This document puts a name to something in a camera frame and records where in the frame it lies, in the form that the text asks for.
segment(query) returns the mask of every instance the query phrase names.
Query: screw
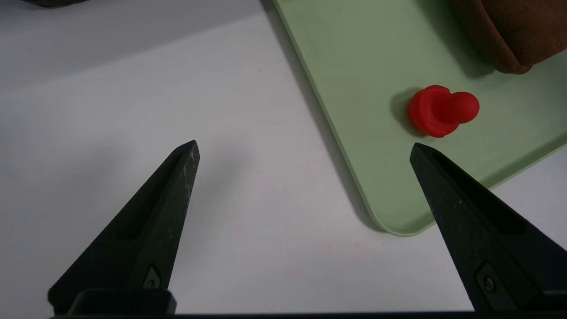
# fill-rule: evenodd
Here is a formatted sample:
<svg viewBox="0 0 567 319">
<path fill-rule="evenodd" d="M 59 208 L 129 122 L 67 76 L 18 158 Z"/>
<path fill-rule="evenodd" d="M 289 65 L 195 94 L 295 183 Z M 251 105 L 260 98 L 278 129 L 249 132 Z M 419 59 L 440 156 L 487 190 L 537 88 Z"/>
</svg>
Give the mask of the screw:
<svg viewBox="0 0 567 319">
<path fill-rule="evenodd" d="M 494 282 L 494 280 L 492 278 L 490 278 L 489 276 L 486 276 L 484 278 L 484 287 L 486 288 L 486 290 L 493 292 L 496 290 L 496 283 Z"/>
</svg>

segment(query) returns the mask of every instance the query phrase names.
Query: light green tray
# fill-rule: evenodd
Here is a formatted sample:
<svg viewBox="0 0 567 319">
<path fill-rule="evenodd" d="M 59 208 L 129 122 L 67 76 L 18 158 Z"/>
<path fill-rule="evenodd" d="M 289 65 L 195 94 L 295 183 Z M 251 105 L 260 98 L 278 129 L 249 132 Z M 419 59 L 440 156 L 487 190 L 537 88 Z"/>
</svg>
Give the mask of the light green tray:
<svg viewBox="0 0 567 319">
<path fill-rule="evenodd" d="M 398 236 L 434 223 L 409 164 L 414 142 L 494 187 L 567 142 L 567 55 L 525 75 L 482 62 L 447 0 L 277 0 L 373 220 Z M 416 134 L 409 98 L 438 84 L 475 94 L 479 116 L 444 138 Z"/>
</svg>

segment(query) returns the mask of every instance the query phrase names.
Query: red object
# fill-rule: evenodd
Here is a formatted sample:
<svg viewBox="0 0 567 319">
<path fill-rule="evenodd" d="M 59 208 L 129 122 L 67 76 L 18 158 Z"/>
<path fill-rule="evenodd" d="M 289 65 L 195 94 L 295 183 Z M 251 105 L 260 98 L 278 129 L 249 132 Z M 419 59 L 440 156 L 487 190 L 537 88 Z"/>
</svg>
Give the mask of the red object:
<svg viewBox="0 0 567 319">
<path fill-rule="evenodd" d="M 415 93 L 409 102 L 409 119 L 426 135 L 443 137 L 459 124 L 472 121 L 479 113 L 479 100 L 467 92 L 451 93 L 441 85 L 431 85 Z"/>
</svg>

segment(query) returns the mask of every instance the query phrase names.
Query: white tabletop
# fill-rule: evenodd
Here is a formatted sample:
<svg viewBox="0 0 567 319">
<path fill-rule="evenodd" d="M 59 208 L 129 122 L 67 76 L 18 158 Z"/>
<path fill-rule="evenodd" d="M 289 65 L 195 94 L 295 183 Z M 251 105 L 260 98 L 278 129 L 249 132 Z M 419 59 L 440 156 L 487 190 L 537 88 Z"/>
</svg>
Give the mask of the white tabletop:
<svg viewBox="0 0 567 319">
<path fill-rule="evenodd" d="M 51 315 L 48 288 L 193 139 L 178 313 L 471 309 L 436 227 L 399 238 L 369 222 L 272 10 L 0 3 L 2 317 Z M 496 190 L 563 247 L 566 156 Z"/>
</svg>

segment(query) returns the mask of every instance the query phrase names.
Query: brown cushion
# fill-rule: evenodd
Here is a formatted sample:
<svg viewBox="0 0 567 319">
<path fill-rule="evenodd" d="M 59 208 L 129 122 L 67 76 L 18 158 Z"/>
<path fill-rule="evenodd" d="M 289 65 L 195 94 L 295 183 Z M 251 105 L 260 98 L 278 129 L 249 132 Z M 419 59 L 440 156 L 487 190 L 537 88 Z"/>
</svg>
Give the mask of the brown cushion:
<svg viewBox="0 0 567 319">
<path fill-rule="evenodd" d="M 528 72 L 567 48 L 567 0 L 452 0 L 452 4 L 479 51 L 500 72 Z"/>
</svg>

